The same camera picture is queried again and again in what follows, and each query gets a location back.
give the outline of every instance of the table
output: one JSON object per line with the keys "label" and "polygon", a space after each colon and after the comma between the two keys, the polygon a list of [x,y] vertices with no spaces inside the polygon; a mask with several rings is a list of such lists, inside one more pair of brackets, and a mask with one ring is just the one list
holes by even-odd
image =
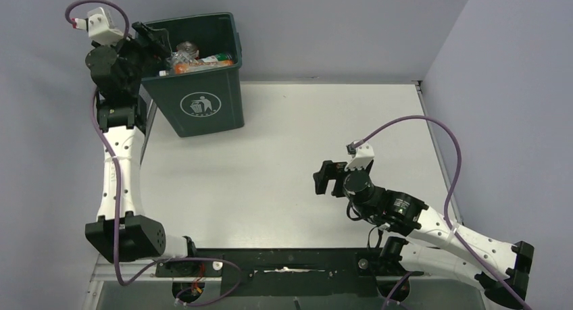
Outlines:
{"label": "table", "polygon": [[[245,127],[179,138],[159,111],[141,168],[147,217],[198,248],[364,247],[346,199],[314,194],[322,161],[385,122],[423,114],[413,84],[242,84]],[[375,185],[441,210],[446,186],[427,123],[374,137]]]}

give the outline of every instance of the trash can logo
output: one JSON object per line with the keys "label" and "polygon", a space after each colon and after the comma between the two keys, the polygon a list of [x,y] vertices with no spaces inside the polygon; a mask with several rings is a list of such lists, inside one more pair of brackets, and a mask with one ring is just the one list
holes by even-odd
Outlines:
{"label": "trash can logo", "polygon": [[181,111],[187,115],[205,118],[219,112],[221,100],[211,93],[195,92],[185,95],[179,106]]}

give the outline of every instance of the white wall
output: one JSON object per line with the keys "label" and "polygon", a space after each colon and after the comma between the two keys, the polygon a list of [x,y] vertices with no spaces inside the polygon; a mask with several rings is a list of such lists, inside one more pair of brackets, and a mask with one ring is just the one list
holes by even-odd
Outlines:
{"label": "white wall", "polygon": [[422,83],[429,114],[462,145],[466,224],[536,248],[533,309],[573,308],[572,1],[469,0]]}
{"label": "white wall", "polygon": [[420,80],[467,0],[115,0],[130,18],[235,16],[243,80]]}
{"label": "white wall", "polygon": [[[89,122],[89,40],[74,0],[0,0],[0,308],[79,309],[101,194]],[[84,17],[88,7],[77,11]]]}

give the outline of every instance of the green trash can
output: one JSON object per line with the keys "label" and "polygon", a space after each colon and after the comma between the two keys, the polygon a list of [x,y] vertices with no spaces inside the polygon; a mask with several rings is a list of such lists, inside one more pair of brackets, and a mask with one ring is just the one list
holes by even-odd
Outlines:
{"label": "green trash can", "polygon": [[198,136],[245,125],[239,68],[241,42],[231,13],[216,13],[149,22],[169,31],[169,42],[189,41],[200,57],[230,53],[232,66],[171,76],[149,75],[141,84],[180,137]]}

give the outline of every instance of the white bracket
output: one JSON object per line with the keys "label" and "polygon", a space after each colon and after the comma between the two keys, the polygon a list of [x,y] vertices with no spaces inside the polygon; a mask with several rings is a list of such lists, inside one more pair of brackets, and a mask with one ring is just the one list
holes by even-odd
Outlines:
{"label": "white bracket", "polygon": [[[116,153],[122,170],[120,174],[122,179],[120,217],[124,217],[129,211],[133,212],[133,215],[144,215],[139,192],[139,159],[143,146],[143,133],[137,127],[128,129],[125,126],[117,126],[109,128],[103,135]],[[103,216],[109,220],[116,217],[117,174],[114,161],[108,152],[105,152],[103,171],[103,194],[97,218]]]}
{"label": "white bracket", "polygon": [[100,45],[112,45],[124,37],[123,32],[111,20],[109,10],[103,7],[88,12],[87,30],[89,38]]}
{"label": "white bracket", "polygon": [[457,232],[482,257],[483,261],[499,272],[502,278],[509,278],[505,271],[508,268],[514,268],[516,263],[516,254],[512,250],[512,244],[489,238],[456,222],[453,223],[453,229],[450,230],[443,215],[432,207],[423,210],[417,222],[422,227],[418,230],[413,230],[408,235],[408,238],[429,242],[471,263],[473,266],[481,269],[486,275],[492,277],[454,236],[454,232]]}
{"label": "white bracket", "polygon": [[364,143],[356,148],[356,154],[352,155],[345,170],[365,170],[372,160],[374,160],[374,149],[370,143]]}

